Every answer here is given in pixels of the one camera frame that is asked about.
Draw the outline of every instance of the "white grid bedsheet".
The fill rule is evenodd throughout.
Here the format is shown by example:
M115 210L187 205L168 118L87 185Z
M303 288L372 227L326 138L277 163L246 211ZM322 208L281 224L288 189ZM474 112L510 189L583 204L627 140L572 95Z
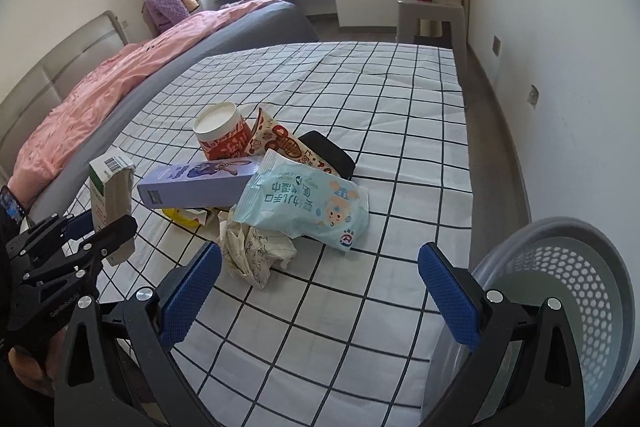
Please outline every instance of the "white grid bedsheet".
M204 160L191 131L207 104L262 105L296 136L316 129L356 161L370 224L350 253L307 238L258 291L223 268L173 351L226 427L415 427L443 320L418 275L436 241L466 267L472 194L465 115L451 51L407 44L288 44L205 58L159 93L114 142L137 164ZM85 186L71 212L88 208ZM188 230L146 209L134 190L136 253L105 264L101 301L156 286L213 226Z

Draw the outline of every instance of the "trash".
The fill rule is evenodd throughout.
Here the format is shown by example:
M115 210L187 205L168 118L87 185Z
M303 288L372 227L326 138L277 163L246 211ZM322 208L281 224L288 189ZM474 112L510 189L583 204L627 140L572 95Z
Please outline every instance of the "trash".
M111 147L105 154L89 162L89 192L94 230L98 232L122 216L131 215L133 163L121 149ZM136 251L130 239L107 257L111 266L124 263Z
M159 166L138 182L147 208L232 207L258 171L261 156Z
M244 152L247 156L264 155L271 149L285 158L337 175L335 169L293 136L263 108L258 111L252 130L253 136Z
M214 215L213 208L163 208L162 213L183 227L206 227Z
M300 141L309 147L312 151L317 152L322 158L326 158L340 178L350 180L356 164L345 151L340 149L335 143L327 137L318 133L318 131L309 131L300 137Z
M236 223L235 209L218 214L220 249L229 269L261 290L269 280L271 266L286 269L297 250L283 233Z
M252 132L235 103L207 105L193 119L193 132L209 161L245 156Z
M369 224L369 193L269 150L244 188L236 219L289 237L308 235L348 251Z

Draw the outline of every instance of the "pink comforter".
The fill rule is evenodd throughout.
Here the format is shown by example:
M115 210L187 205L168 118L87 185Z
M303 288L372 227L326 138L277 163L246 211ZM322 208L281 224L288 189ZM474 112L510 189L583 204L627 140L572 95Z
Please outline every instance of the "pink comforter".
M118 102L149 75L220 28L274 2L278 1L254 0L225 10L197 13L151 41L125 46L101 63L21 147L8 183L18 201L29 208Z

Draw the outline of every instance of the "crumpled tissue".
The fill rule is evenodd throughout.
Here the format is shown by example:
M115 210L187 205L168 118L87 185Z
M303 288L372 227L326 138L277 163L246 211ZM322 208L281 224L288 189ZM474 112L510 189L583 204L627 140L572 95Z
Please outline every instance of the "crumpled tissue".
M220 212L220 250L226 266L249 284L263 289L274 264L286 269L297 254L290 238L281 232L258 230L234 221L233 207Z

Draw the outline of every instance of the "gray floor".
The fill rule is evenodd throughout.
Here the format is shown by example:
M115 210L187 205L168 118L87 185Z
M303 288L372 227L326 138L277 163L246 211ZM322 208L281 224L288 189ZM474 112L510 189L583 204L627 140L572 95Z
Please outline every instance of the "gray floor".
M333 19L313 22L322 41L394 42L395 35L341 33ZM447 46L432 39L432 45ZM466 104L469 166L474 190L470 268L511 233L529 222L524 187L513 143L494 92L475 53L469 49L468 79L462 83Z

